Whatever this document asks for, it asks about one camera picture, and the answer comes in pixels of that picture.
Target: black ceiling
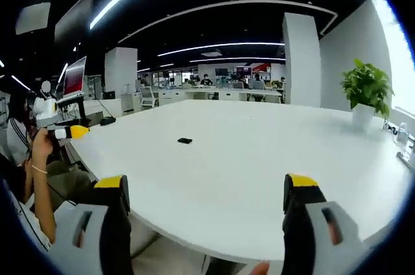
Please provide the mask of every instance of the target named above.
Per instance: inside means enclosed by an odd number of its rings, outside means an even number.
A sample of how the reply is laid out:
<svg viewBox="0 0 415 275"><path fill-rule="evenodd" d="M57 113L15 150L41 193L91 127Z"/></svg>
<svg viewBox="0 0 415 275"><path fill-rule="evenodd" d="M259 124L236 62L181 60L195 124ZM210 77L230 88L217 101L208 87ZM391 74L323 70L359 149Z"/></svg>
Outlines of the black ceiling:
<svg viewBox="0 0 415 275"><path fill-rule="evenodd" d="M137 48L141 59L140 67L157 69L158 66L169 63L175 63L175 66L193 65L189 60L203 59L200 53L205 51L189 51L161 58L158 58L157 54L217 43L282 42L281 24L284 12L314 16L318 31L321 31L332 18L327 12L303 6L271 3L217 6L167 19L119 44L119 41L129 34L166 18L167 15L200 6L230 2L230 0L122 0L97 23L89 36L82 39L78 53L71 53L67 58L57 60L53 51L53 27L77 0L6 1L8 10L0 14L0 36L3 37L0 41L0 59L5 63L9 73L12 71L27 82L34 77L47 78L59 74L62 66L57 62L73 62L77 56L85 54L91 58L87 73L102 73L105 52L116 46ZM51 2L48 29L15 36L14 25L20 9L44 1ZM96 16L109 1L94 0L92 16ZM336 12L338 18L328 28L327 33L365 0L284 1L304 4L311 2L313 6ZM224 56L283 57L283 49L272 46L233 46L222 48L221 51Z"/></svg>

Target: window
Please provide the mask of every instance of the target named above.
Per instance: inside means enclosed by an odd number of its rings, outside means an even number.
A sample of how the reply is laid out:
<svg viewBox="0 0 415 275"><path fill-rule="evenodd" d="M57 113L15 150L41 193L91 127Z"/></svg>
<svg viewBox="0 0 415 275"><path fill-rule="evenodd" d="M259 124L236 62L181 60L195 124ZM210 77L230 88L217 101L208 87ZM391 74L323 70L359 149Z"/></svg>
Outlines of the window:
<svg viewBox="0 0 415 275"><path fill-rule="evenodd" d="M373 0L388 44L392 68L392 107L415 117L415 67L409 44L387 0Z"/></svg>

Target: woman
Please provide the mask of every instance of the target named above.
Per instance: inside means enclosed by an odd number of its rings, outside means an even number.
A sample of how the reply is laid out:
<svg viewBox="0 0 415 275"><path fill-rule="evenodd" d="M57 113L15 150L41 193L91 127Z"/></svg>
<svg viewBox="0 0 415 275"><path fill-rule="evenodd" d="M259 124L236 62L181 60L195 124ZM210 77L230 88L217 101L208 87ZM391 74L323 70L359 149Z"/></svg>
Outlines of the woman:
<svg viewBox="0 0 415 275"><path fill-rule="evenodd" d="M32 139L37 129L32 126L30 109L26 96L14 93L8 104L9 116L7 124L7 145L12 155L13 163L24 167L30 159ZM62 161L53 161L46 167L47 181L50 189L53 209L56 210L64 200L78 202L85 191L91 187L91 181L86 172L81 170L69 171Z"/></svg>

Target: yellow tip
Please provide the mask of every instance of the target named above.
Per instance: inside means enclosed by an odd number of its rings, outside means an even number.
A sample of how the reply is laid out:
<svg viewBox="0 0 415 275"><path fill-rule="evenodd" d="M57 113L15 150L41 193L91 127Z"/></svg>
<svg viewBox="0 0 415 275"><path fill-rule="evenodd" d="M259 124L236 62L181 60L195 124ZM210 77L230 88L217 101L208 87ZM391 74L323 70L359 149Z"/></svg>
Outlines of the yellow tip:
<svg viewBox="0 0 415 275"><path fill-rule="evenodd" d="M89 132L89 128L86 128L84 126L71 126L71 135L73 139L78 139L83 137L85 134Z"/></svg>

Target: round white table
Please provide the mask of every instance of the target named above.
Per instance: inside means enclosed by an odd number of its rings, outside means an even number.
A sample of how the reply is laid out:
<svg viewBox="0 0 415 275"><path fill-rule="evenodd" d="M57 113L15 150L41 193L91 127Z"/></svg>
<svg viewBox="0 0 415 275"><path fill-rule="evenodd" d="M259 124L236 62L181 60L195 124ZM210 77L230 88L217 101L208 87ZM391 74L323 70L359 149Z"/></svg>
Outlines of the round white table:
<svg viewBox="0 0 415 275"><path fill-rule="evenodd" d="M287 173L315 179L355 220L362 240L394 218L412 177L382 119L373 121L361 134L350 112L187 100L94 126L71 143L97 178L127 175L132 212L145 224L247 263L284 258Z"/></svg>

